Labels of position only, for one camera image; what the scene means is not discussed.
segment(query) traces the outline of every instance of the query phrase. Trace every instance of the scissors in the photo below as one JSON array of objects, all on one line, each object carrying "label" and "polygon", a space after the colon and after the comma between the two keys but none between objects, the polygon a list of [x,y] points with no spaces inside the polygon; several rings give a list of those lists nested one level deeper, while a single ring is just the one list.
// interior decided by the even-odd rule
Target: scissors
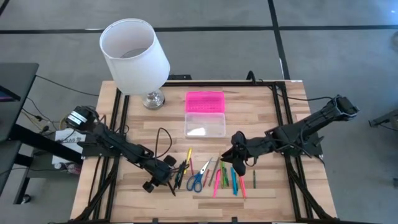
[{"label": "scissors", "polygon": [[206,171],[207,166],[211,162],[211,159],[207,161],[207,163],[199,170],[199,172],[188,179],[187,182],[187,190],[195,191],[196,193],[201,192],[202,184],[201,184],[201,177]]}]

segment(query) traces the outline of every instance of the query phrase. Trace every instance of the wooden table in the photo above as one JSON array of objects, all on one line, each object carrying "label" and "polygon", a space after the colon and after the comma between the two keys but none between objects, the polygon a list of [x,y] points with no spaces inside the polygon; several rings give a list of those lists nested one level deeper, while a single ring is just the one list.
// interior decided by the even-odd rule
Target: wooden table
[{"label": "wooden table", "polygon": [[[306,98],[302,82],[286,81],[286,87],[289,96]],[[225,138],[185,138],[185,94],[187,91],[195,90],[224,92]],[[178,164],[186,159],[188,148],[193,148],[192,159],[195,173],[211,157],[215,161],[214,159],[230,148],[230,138],[236,131],[242,131],[247,138],[253,138],[263,136],[264,131],[278,125],[272,92],[264,86],[163,87],[162,91],[166,97],[166,105],[157,111],[145,109],[140,97],[130,97],[126,121],[130,131],[127,139],[154,149],[157,129],[163,127],[172,136],[173,146],[169,155],[174,156]],[[114,82],[103,82],[97,105],[99,114],[111,117],[115,92]],[[119,104],[118,121],[121,116],[122,101],[123,98]],[[289,100],[289,102],[294,121],[310,114],[306,101]],[[282,111],[285,111],[282,99],[280,103]],[[168,145],[167,135],[161,134],[159,153],[166,150]],[[324,166],[317,159],[302,157],[302,160],[309,191],[325,211],[335,217],[335,208]],[[97,158],[84,161],[71,218],[79,215],[87,205],[96,161]],[[212,162],[209,165],[210,170],[213,170],[214,166],[215,162]],[[253,169],[256,170],[256,189],[252,184]],[[111,222],[151,222],[153,218],[159,218],[161,222],[230,222],[231,217],[237,217],[240,222],[295,220],[285,162],[280,154],[263,155],[258,159],[256,166],[247,167],[247,175],[244,177],[248,196],[246,200],[243,200],[241,191],[237,197],[233,195],[231,184],[228,189],[218,189],[217,198],[212,198],[214,180],[211,187],[206,185],[199,194],[189,192],[185,188],[188,177],[189,175],[184,177],[181,189],[176,191],[176,197],[170,193],[167,186],[156,187],[151,194],[148,194],[142,189],[142,185],[150,179],[150,175],[124,158],[121,159]],[[94,192],[98,186],[98,179],[99,175],[97,175]],[[298,189],[297,192],[301,214],[305,217],[302,194]],[[106,192],[101,205],[100,218],[104,217],[107,195]]]}]

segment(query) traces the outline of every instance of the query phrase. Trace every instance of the glass lamp base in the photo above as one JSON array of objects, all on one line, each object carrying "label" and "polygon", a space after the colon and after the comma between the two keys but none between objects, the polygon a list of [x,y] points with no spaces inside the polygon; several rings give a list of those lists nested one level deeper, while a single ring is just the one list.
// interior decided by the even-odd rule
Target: glass lamp base
[{"label": "glass lamp base", "polygon": [[158,110],[165,103],[164,94],[161,90],[153,91],[142,97],[142,103],[147,109]]}]

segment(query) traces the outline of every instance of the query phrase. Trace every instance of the table lamp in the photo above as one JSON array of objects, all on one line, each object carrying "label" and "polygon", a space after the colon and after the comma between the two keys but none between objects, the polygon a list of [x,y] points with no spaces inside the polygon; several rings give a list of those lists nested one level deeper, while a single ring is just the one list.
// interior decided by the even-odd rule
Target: table lamp
[{"label": "table lamp", "polygon": [[159,88],[169,77],[170,64],[152,26],[140,19],[122,19],[99,38],[116,86],[125,95],[142,95],[150,110],[165,102]]}]

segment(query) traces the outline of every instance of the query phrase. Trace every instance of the blue pen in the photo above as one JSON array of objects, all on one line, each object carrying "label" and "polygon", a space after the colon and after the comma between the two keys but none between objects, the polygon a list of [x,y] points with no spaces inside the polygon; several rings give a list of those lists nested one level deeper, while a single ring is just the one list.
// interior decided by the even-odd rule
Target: blue pen
[{"label": "blue pen", "polygon": [[238,184],[236,183],[235,170],[233,167],[231,167],[231,176],[232,176],[232,186],[233,186],[234,195],[238,196]]}]

